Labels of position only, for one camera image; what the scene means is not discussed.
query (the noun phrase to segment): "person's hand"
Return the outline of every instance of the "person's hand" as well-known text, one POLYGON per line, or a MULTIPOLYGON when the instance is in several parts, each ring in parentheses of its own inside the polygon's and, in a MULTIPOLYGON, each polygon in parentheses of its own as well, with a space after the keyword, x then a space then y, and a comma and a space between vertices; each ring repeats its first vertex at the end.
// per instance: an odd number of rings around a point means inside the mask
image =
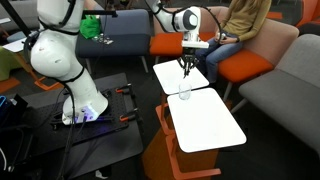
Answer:
POLYGON ((236 43, 237 42, 237 38, 232 38, 232 37, 226 37, 225 39, 221 39, 220 40, 220 44, 231 44, 231 43, 236 43))

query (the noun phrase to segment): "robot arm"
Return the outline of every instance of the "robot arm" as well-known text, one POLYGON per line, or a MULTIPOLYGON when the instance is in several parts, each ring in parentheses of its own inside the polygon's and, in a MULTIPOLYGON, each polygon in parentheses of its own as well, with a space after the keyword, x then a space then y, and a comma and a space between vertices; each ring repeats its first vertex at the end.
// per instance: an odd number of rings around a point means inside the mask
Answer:
POLYGON ((199 38, 201 12, 198 7, 180 9, 169 12, 163 9, 160 0, 145 0, 155 17, 160 22, 165 32, 183 32, 182 48, 183 54, 178 59, 180 66, 184 69, 184 76, 189 75, 190 69, 197 64, 195 50, 208 48, 209 44, 199 38))

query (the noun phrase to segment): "clear glass cup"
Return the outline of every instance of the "clear glass cup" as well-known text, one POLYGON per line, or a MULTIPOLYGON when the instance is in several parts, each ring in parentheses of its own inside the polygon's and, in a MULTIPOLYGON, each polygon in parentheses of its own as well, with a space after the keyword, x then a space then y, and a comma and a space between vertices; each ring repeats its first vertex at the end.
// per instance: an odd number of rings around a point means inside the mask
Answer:
POLYGON ((191 95, 191 84, 183 82, 179 84, 179 98, 181 100, 188 100, 191 95))

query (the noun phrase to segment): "bag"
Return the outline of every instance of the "bag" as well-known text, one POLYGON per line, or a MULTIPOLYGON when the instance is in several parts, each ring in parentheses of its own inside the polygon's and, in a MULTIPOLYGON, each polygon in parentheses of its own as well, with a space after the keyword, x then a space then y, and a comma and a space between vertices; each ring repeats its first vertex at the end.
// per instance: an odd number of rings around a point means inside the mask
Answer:
POLYGON ((86 39, 99 35, 100 19, 97 19, 94 15, 86 15, 86 19, 81 20, 80 32, 86 39))

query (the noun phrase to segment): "jeans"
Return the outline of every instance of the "jeans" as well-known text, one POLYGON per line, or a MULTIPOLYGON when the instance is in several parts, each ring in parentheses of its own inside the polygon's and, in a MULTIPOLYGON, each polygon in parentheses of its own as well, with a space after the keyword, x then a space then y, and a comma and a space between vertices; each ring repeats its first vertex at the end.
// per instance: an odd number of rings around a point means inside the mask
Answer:
MULTIPOLYGON (((230 33, 226 33, 226 35, 227 37, 237 37, 230 33)), ((238 52, 242 48, 243 42, 221 45, 214 40, 214 37, 207 42, 209 48, 196 50, 195 55, 199 60, 197 68, 203 75, 206 75, 209 83, 215 83, 218 76, 218 63, 238 52)))

